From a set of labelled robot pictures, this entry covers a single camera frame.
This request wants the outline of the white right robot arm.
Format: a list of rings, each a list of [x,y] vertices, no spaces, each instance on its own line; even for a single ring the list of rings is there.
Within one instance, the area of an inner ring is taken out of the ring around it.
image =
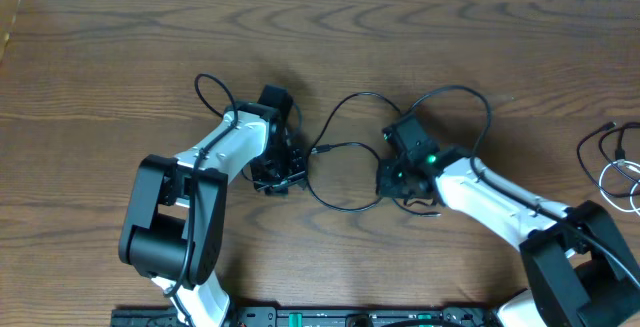
[[[529,287],[494,311],[495,325],[619,326],[638,313],[638,263],[602,206],[537,196],[460,147],[440,148],[414,114],[382,134],[395,155],[378,167],[379,196],[441,204],[519,252]]]

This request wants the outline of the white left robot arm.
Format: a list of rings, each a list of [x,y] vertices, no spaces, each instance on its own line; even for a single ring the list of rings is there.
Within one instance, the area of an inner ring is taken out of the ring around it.
[[[214,273],[229,183],[250,168],[256,190],[285,195],[306,178],[303,152],[286,130],[293,106],[287,90],[267,85],[255,102],[232,101],[195,146],[149,155],[137,169],[119,258],[169,293],[189,326],[221,326],[231,306]]]

